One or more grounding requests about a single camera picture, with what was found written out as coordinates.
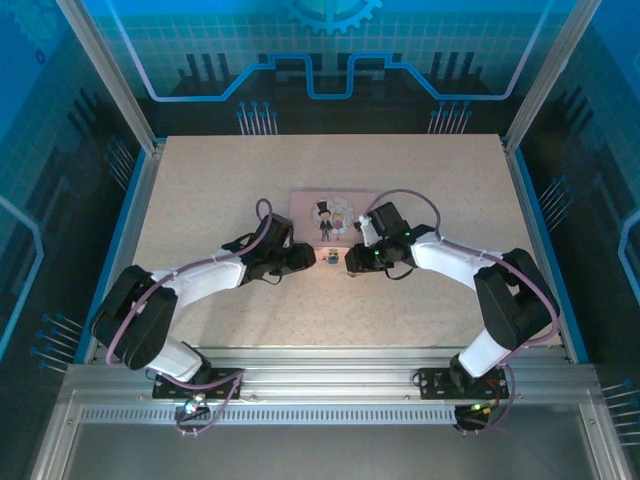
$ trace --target black cable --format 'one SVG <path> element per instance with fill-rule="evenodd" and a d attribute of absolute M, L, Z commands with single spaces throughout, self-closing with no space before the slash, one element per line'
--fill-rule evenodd
<path fill-rule="evenodd" d="M 408 272 L 404 272 L 402 275 L 400 275 L 399 277 L 392 277 L 391 275 L 389 275 L 389 269 L 385 268 L 384 269 L 384 274 L 387 276 L 387 278 L 389 280 L 404 280 L 405 278 L 407 278 L 409 275 L 411 275 L 411 273 L 413 273 L 413 271 L 415 270 L 415 267 L 411 267 L 411 270 L 409 270 Z"/>

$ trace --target glass panel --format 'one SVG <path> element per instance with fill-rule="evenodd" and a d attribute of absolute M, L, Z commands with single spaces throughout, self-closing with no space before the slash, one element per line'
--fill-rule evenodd
<path fill-rule="evenodd" d="M 87 2 L 159 136 L 504 133 L 573 4 Z"/>
<path fill-rule="evenodd" d="M 627 377 L 632 388 L 640 384 L 638 18 L 638 2 L 603 1 L 522 144 L 587 352 L 605 387 Z M 613 392 L 631 393 L 626 387 Z M 623 418 L 620 423 L 629 423 Z M 621 438 L 633 443 L 637 436 L 626 434 L 639 431 L 636 416 L 627 418 L 633 420 L 621 427 Z M 635 448 L 628 451 L 638 466 Z"/>
<path fill-rule="evenodd" d="M 0 45 L 0 472 L 23 478 L 77 348 L 56 313 L 84 323 L 140 147 L 55 2 L 0 1 Z"/>

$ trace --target mounting plate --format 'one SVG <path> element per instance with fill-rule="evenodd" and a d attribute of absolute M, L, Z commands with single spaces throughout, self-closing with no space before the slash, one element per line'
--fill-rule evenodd
<path fill-rule="evenodd" d="M 509 398 L 509 388 L 502 369 L 490 370 L 465 394 L 455 388 L 448 368 L 421 368 L 414 373 L 413 384 L 420 389 L 421 400 L 492 400 L 496 398 L 496 388 L 500 400 Z"/>
<path fill-rule="evenodd" d="M 220 380 L 224 377 L 228 377 L 229 375 L 233 375 L 236 372 L 241 371 L 240 368 L 212 368 L 209 371 L 209 378 L 207 383 L 214 382 L 215 380 Z M 207 400 L 225 400 L 231 391 L 231 387 L 233 387 L 233 380 L 228 381 L 227 383 L 220 385 L 218 388 L 214 390 L 207 391 Z M 240 390 L 242 389 L 242 383 L 238 386 L 233 396 L 232 400 L 238 400 L 240 398 Z M 188 400 L 191 398 L 192 394 L 197 390 L 184 390 L 180 387 L 176 387 L 173 383 L 169 382 L 161 375 L 156 375 L 156 381 L 153 386 L 153 393 L 151 396 L 155 399 L 162 400 Z"/>

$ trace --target gear graphic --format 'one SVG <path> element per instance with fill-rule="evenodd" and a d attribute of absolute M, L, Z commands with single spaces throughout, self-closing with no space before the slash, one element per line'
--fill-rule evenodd
<path fill-rule="evenodd" d="M 381 0 L 283 0 L 289 20 L 297 20 L 300 28 L 311 27 L 313 33 L 325 31 L 333 35 L 347 33 L 349 27 L 360 28 L 362 19 L 373 18 L 373 9 L 382 7 Z"/>
<path fill-rule="evenodd" d="M 0 0 L 0 14 L 11 13 L 30 42 L 42 47 L 58 31 L 59 11 L 55 0 Z"/>

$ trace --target top hat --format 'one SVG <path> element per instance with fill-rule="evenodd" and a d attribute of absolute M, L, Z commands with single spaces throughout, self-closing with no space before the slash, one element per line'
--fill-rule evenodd
<path fill-rule="evenodd" d="M 327 208 L 327 202 L 318 202 L 318 215 L 322 215 L 323 213 L 331 213 Z"/>

